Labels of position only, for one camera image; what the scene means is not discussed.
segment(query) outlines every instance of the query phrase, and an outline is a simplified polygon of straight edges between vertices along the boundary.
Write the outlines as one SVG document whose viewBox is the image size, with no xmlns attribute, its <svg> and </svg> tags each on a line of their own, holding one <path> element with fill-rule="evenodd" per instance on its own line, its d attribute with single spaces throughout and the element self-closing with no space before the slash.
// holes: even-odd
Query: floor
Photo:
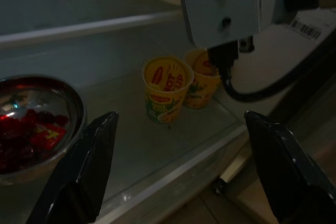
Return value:
<svg viewBox="0 0 336 224">
<path fill-rule="evenodd" d="M 257 224 L 209 187 L 161 224 Z"/>
</svg>

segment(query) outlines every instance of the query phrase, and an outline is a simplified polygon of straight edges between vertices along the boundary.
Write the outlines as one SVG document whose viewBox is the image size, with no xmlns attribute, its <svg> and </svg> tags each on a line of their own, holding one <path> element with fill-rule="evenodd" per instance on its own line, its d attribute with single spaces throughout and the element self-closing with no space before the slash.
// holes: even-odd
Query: stainless steel bowl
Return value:
<svg viewBox="0 0 336 224">
<path fill-rule="evenodd" d="M 66 135 L 51 157 L 23 170 L 0 175 L 0 185 L 34 180 L 50 173 L 86 126 L 86 108 L 81 95 L 65 82 L 48 76 L 15 76 L 0 79 L 0 115 L 22 118 L 28 109 L 49 111 L 69 118 Z"/>
</svg>

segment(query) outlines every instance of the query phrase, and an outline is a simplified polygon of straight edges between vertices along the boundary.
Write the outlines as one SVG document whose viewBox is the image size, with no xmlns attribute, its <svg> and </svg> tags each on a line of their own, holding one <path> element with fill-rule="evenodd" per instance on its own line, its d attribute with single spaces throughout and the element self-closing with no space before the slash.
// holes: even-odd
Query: yellow paper cup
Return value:
<svg viewBox="0 0 336 224">
<path fill-rule="evenodd" d="M 216 92 L 221 80 L 218 72 L 212 75 L 207 51 L 193 49 L 184 55 L 184 61 L 194 71 L 194 81 L 190 85 L 184 100 L 184 105 L 191 109 L 201 109 L 206 106 Z"/>
<path fill-rule="evenodd" d="M 145 64 L 142 78 L 150 119 L 158 123 L 173 122 L 194 79 L 191 67 L 176 57 L 156 58 Z"/>
</svg>

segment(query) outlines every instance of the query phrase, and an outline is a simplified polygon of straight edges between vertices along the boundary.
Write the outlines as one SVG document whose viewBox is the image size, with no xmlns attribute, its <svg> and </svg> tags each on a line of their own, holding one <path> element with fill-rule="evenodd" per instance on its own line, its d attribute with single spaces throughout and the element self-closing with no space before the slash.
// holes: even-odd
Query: barcode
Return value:
<svg viewBox="0 0 336 224">
<path fill-rule="evenodd" d="M 322 33 L 318 27 L 306 25 L 298 20 L 294 20 L 294 22 L 291 24 L 291 27 L 294 30 L 302 34 L 305 34 L 313 39 L 318 39 Z"/>
</svg>

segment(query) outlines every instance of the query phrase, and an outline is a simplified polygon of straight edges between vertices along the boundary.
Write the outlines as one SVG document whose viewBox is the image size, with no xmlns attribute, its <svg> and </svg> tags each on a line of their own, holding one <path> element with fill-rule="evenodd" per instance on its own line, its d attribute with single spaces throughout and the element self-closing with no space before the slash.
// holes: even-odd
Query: black cable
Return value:
<svg viewBox="0 0 336 224">
<path fill-rule="evenodd" d="M 317 63 L 320 61 L 321 55 L 319 53 L 311 53 L 306 59 L 304 59 L 301 63 L 299 63 L 294 69 L 292 69 L 289 73 L 287 73 L 280 80 L 276 81 L 272 85 L 253 93 L 239 93 L 234 89 L 231 83 L 231 70 L 230 67 L 227 67 L 226 74 L 222 74 L 222 82 L 225 88 L 225 91 L 231 96 L 233 99 L 240 102 L 256 102 L 262 99 L 266 99 L 279 93 L 293 82 L 298 80 L 308 71 L 310 71 Z"/>
</svg>

